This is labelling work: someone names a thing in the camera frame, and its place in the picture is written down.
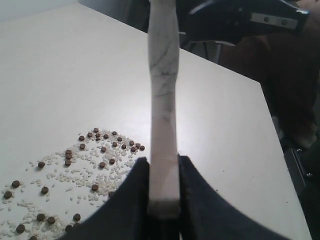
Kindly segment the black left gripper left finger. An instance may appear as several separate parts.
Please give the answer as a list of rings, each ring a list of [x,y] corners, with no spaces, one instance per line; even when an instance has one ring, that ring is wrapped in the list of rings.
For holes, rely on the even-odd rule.
[[[124,182],[107,202],[60,239],[149,240],[149,170],[147,159],[138,158]]]

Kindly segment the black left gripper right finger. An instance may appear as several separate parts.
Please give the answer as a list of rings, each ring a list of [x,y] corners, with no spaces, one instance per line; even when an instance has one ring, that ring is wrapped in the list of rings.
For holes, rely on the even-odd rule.
[[[281,240],[222,198],[188,156],[179,157],[180,217],[184,240]]]

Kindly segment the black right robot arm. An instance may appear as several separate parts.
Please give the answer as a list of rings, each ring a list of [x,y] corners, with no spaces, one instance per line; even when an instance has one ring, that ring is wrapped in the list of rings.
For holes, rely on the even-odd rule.
[[[245,37],[275,33],[299,35],[310,16],[288,0],[180,0],[177,7],[181,48],[208,41],[236,45]]]

